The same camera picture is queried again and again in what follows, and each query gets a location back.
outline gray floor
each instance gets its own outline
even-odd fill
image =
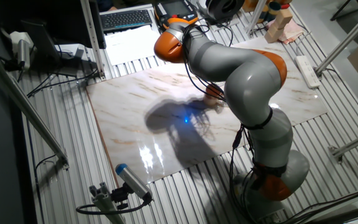
[[[292,2],[292,6],[298,11],[305,24],[313,31],[313,37],[326,54],[330,53],[340,41],[345,39],[346,31],[349,31],[349,27],[355,24],[354,21],[358,19],[357,12],[350,17],[339,20],[339,23],[329,20],[344,2],[345,0],[295,0]],[[344,12],[353,11],[357,8],[357,3],[351,1]],[[334,65],[358,98],[358,73],[347,59],[357,47],[358,44],[352,41],[334,60]]]

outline marble surface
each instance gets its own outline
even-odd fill
[[[287,80],[270,105],[286,112],[292,125],[327,112],[281,44],[258,38],[234,47],[266,50],[284,58]],[[230,151],[240,127],[227,106],[204,105],[203,93],[190,82],[183,64],[97,83],[87,91],[113,169],[126,163],[144,182]]]

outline metal rod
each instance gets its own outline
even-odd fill
[[[15,104],[20,108],[20,110],[25,114],[27,119],[31,122],[33,127],[38,131],[44,141],[49,145],[51,150],[57,155],[59,160],[61,160],[64,168],[68,168],[67,155],[64,150],[60,147],[59,143],[50,132],[48,127],[42,121],[41,117],[31,105],[28,97],[23,93],[22,89],[18,86],[16,80],[11,77],[3,68],[2,63],[0,62],[0,86],[6,93],[13,99]]]
[[[248,24],[246,28],[246,34],[249,35],[251,30],[255,27],[256,22],[258,21],[260,14],[264,10],[264,6],[266,4],[266,0],[259,0],[258,4],[256,5],[255,11],[252,15],[251,22]]]
[[[104,76],[104,67],[102,63],[102,57],[100,55],[100,48],[98,43],[98,37],[94,29],[94,22],[92,19],[91,7],[89,0],[81,0],[82,11],[84,13],[86,27],[88,28],[89,38],[91,40],[91,45],[93,49],[93,54],[96,60],[96,65],[98,66],[98,72],[102,79],[105,79]]]
[[[343,155],[345,152],[347,151],[350,151],[351,149],[355,148],[358,146],[358,138],[348,144],[346,144],[345,146],[339,148],[339,149],[336,149],[334,152],[333,152],[333,156],[334,157],[340,157],[341,155]]]
[[[358,35],[358,24],[348,33],[346,38],[339,43],[335,49],[329,53],[329,55],[321,62],[321,64],[317,67],[316,73],[320,74],[327,66],[347,47],[352,40],[354,40]]]

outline slotted aluminum table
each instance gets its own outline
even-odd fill
[[[295,22],[305,26],[294,8],[291,10]],[[241,11],[231,22],[233,44],[247,40],[245,28],[250,18],[250,13]],[[258,30],[254,36],[264,34],[264,30]],[[229,44],[230,33],[227,30],[212,29],[208,36],[216,42]],[[299,41],[297,39],[294,43],[284,45],[293,59]],[[326,55],[313,35],[305,38],[298,52],[307,55],[312,66],[321,63]],[[87,50],[87,54],[90,59],[93,58],[90,50]],[[102,57],[106,79],[165,64],[157,57],[149,57],[111,66],[107,63],[108,56],[105,52]],[[25,77],[21,87],[28,93],[46,77]],[[71,78],[59,76],[53,78],[52,83],[69,79]],[[100,79],[95,78],[89,82],[100,82]],[[334,72],[324,72],[321,83],[316,94],[329,112],[294,127],[293,148],[309,159],[311,167],[300,189],[284,201],[288,209],[278,214],[282,220],[314,203],[339,198],[358,190],[358,147],[344,155],[342,164],[338,164],[328,151],[329,146],[340,147],[358,137],[358,100]],[[44,89],[30,100],[65,148],[70,165],[68,170],[56,170],[56,160],[51,159],[51,162],[42,164],[37,170],[45,223],[109,223],[104,216],[87,216],[75,211],[77,206],[91,203],[88,189],[90,185],[106,182],[110,189],[117,187],[84,86],[77,82],[57,85],[52,89]],[[29,164],[32,167],[53,155],[53,152],[32,126],[27,131],[25,119],[24,126]],[[148,183],[155,202],[142,210],[125,214],[127,223],[242,223],[241,216],[227,201],[230,156],[231,153],[226,153]],[[250,154],[243,149],[238,150],[235,165],[238,172],[249,170],[252,167]],[[31,175],[37,218],[42,223],[33,171]],[[140,200],[135,195],[130,196],[129,206],[138,205]]]

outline white cable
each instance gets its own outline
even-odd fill
[[[12,40],[11,36],[6,32],[6,30],[2,27],[0,27],[1,33],[4,34],[4,36],[6,38],[8,38],[9,40]]]
[[[311,31],[308,32],[304,37],[302,37],[302,38],[300,39],[299,43],[296,44],[296,47],[295,47],[295,54],[296,54],[296,56],[299,56],[299,55],[298,55],[299,45],[300,45],[300,44],[302,43],[302,41],[305,40],[306,37],[309,36],[310,34],[311,34]]]

